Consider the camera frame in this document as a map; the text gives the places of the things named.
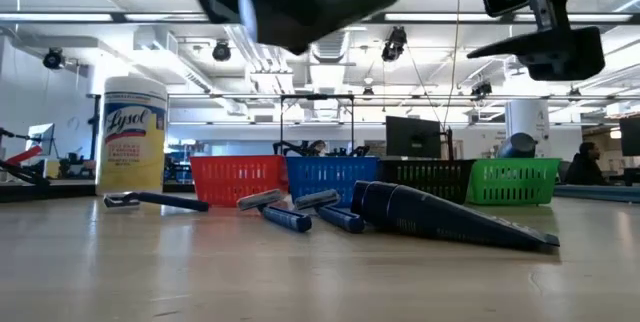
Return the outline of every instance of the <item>person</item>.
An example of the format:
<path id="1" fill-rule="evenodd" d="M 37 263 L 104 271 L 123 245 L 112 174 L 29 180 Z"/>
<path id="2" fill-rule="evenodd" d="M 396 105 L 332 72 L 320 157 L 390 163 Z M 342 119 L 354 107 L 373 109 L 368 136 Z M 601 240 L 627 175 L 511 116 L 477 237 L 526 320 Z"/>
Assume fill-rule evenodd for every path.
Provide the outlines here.
<path id="1" fill-rule="evenodd" d="M 324 156 L 326 154 L 327 144 L 323 140 L 317 140 L 309 146 L 316 156 Z"/>
<path id="2" fill-rule="evenodd" d="M 579 153 L 573 156 L 573 162 L 569 166 L 565 182 L 573 185 L 608 185 L 602 177 L 602 171 L 596 162 L 600 158 L 600 150 L 593 142 L 583 142 Z"/>

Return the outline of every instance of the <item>razor handle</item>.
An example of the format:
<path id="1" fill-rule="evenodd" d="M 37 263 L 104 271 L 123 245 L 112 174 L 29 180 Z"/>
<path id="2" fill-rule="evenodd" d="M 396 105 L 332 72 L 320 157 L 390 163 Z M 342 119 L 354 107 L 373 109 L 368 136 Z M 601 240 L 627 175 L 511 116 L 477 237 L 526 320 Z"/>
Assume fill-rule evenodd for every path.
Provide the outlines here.
<path id="1" fill-rule="evenodd" d="M 311 217 L 309 215 L 278 207 L 264 207 L 260 212 L 262 212 L 264 218 L 290 230 L 303 233 L 311 229 Z"/>
<path id="2" fill-rule="evenodd" d="M 349 233 L 362 233 L 364 231 L 364 220 L 357 214 L 345 212 L 331 206 L 316 208 L 316 212 L 323 220 Z"/>
<path id="3" fill-rule="evenodd" d="M 127 198 L 133 197 L 141 202 L 155 203 L 164 206 L 178 207 L 178 208 L 186 208 L 199 212 L 207 212 L 209 211 L 209 204 L 206 202 L 190 199 L 190 198 L 182 198 L 175 196 L 165 196 L 155 193 L 148 192 L 140 192 L 140 193 L 131 193 L 126 196 Z"/>

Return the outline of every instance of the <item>green basket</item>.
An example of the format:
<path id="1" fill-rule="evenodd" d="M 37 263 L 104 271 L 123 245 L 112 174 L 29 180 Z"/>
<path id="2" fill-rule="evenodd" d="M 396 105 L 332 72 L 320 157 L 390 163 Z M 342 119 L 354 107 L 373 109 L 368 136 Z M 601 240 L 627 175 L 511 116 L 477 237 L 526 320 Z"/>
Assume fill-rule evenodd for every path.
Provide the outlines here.
<path id="1" fill-rule="evenodd" d="M 559 158 L 476 160 L 467 201 L 487 206 L 548 204 L 559 164 Z"/>

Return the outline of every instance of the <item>red basket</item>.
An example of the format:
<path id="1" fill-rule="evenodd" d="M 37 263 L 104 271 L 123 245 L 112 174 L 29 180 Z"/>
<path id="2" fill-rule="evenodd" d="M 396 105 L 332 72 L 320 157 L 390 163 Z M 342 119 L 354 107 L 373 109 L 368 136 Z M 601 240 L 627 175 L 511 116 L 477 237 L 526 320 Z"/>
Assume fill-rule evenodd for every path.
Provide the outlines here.
<path id="1" fill-rule="evenodd" d="M 239 198 L 272 189 L 287 190 L 283 156 L 191 157 L 198 199 L 236 207 Z"/>

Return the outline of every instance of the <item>yellow label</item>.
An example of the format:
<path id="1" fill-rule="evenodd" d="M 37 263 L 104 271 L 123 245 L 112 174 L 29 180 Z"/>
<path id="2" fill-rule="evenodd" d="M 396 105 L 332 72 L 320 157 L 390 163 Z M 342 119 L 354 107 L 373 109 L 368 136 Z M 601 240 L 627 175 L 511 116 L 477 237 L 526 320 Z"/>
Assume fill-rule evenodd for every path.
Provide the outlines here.
<path id="1" fill-rule="evenodd" d="M 98 194 L 162 191 L 166 99 L 105 93 Z"/>

